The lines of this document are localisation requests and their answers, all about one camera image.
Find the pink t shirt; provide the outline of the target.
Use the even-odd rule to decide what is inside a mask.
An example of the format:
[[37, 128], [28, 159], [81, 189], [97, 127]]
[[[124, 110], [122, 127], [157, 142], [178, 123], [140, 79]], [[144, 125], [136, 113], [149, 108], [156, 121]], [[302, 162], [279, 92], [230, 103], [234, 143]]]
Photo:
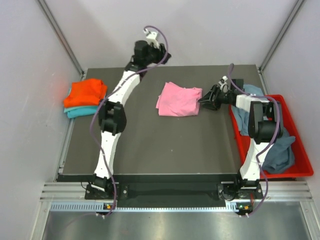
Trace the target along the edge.
[[185, 88], [173, 82], [166, 82], [155, 108], [162, 117], [189, 117], [197, 116], [200, 110], [200, 100], [203, 89]]

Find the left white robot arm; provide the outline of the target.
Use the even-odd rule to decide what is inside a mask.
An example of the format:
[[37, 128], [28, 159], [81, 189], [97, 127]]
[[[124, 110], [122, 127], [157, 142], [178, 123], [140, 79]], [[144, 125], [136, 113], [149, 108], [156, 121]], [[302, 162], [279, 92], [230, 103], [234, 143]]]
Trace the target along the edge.
[[101, 140], [97, 140], [92, 130], [89, 130], [99, 147], [98, 163], [91, 186], [102, 198], [109, 198], [115, 189], [113, 162], [118, 140], [127, 125], [126, 101], [147, 71], [167, 63], [172, 56], [168, 49], [168, 43], [136, 41], [133, 55], [125, 66], [120, 81], [114, 90], [100, 101], [93, 116], [92, 121], [98, 118]]

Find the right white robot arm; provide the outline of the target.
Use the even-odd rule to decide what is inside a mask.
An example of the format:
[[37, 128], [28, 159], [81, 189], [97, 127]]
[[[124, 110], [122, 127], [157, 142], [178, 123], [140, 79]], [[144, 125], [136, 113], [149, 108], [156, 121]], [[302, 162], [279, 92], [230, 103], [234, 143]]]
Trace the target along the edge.
[[222, 104], [234, 106], [249, 113], [248, 136], [250, 145], [245, 161], [238, 171], [233, 189], [221, 192], [245, 198], [258, 189], [265, 158], [277, 138], [283, 134], [281, 105], [270, 97], [257, 96], [244, 91], [243, 79], [231, 79], [223, 76], [212, 86], [207, 94], [198, 100], [201, 107], [217, 111]]

